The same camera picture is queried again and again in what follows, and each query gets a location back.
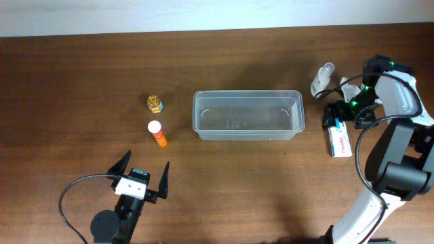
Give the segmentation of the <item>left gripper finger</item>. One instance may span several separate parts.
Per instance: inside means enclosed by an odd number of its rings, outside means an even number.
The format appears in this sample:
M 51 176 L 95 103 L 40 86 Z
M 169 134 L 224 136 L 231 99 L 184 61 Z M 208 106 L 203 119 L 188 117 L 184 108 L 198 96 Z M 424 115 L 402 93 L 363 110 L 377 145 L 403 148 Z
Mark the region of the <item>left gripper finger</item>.
M 125 155 L 107 171 L 107 174 L 122 176 L 125 172 L 125 169 L 127 167 L 131 155 L 132 155 L 132 151 L 128 150 L 125 153 Z
M 158 197 L 161 199 L 167 199 L 168 196 L 168 174 L 169 174 L 170 162 L 168 161 L 163 170 L 161 180 L 159 183 Z

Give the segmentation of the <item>white blue medicine box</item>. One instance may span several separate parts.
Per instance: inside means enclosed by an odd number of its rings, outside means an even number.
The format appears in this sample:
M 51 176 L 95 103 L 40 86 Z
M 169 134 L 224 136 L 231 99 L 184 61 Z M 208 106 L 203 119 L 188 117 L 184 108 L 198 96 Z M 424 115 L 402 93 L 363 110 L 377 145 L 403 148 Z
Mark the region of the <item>white blue medicine box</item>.
M 333 157 L 343 158 L 353 155 L 345 122 L 335 119 L 335 126 L 328 128 L 328 134 Z

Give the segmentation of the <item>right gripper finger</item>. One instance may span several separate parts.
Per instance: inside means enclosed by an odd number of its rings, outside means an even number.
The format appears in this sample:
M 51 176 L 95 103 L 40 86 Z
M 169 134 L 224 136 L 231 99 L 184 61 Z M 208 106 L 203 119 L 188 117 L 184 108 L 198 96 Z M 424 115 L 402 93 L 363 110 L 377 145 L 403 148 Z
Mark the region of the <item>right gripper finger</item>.
M 370 123 L 376 120 L 374 110 L 378 108 L 378 104 L 373 104 L 363 108 L 354 118 L 353 125 L 355 129 L 364 129 Z
M 323 111 L 322 129 L 336 127 L 336 104 L 326 104 Z

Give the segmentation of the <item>orange tablet tube white cap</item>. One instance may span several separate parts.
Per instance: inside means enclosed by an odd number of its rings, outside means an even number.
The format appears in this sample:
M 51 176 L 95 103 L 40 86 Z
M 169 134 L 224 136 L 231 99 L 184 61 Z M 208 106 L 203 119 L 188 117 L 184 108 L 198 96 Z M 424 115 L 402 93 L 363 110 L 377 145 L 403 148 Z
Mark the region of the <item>orange tablet tube white cap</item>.
M 160 147 L 167 146 L 167 139 L 162 131 L 160 122 L 156 120 L 150 121 L 147 128 L 152 133 L 154 139 Z

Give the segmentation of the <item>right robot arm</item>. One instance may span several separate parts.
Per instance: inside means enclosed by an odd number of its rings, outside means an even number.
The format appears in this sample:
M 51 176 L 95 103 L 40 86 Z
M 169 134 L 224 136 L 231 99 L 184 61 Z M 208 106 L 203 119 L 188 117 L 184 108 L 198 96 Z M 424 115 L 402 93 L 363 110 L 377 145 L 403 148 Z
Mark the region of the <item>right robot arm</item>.
M 364 188 L 320 243 L 371 243 L 389 215 L 433 187 L 433 118 L 412 68 L 375 55 L 364 62 L 360 78 L 360 86 L 343 79 L 333 89 L 342 99 L 325 106 L 322 127 L 352 122 L 360 129 L 354 158 Z

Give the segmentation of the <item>white spray bottle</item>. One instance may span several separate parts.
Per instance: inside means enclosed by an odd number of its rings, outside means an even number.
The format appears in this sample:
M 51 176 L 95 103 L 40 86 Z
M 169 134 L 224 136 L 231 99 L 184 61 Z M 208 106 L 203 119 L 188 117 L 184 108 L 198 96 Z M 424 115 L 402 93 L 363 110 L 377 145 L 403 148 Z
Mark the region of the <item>white spray bottle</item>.
M 330 82 L 330 77 L 334 72 L 335 66 L 331 62 L 327 62 L 322 66 L 311 83 L 311 94 L 314 98 L 318 98 L 326 91 L 326 87 Z

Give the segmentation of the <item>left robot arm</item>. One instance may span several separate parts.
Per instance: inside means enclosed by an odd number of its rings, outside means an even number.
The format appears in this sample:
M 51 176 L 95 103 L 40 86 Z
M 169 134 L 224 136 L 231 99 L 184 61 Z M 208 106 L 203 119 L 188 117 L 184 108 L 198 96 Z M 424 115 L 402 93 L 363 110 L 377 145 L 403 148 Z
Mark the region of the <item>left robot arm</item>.
M 108 170 L 113 180 L 111 188 L 119 195 L 114 210 L 103 210 L 91 221 L 90 231 L 94 243 L 129 243 L 146 202 L 155 204 L 158 199 L 168 196 L 168 172 L 170 164 L 165 165 L 159 188 L 148 189 L 150 173 L 132 168 L 129 174 L 125 169 L 132 152 L 127 153 Z

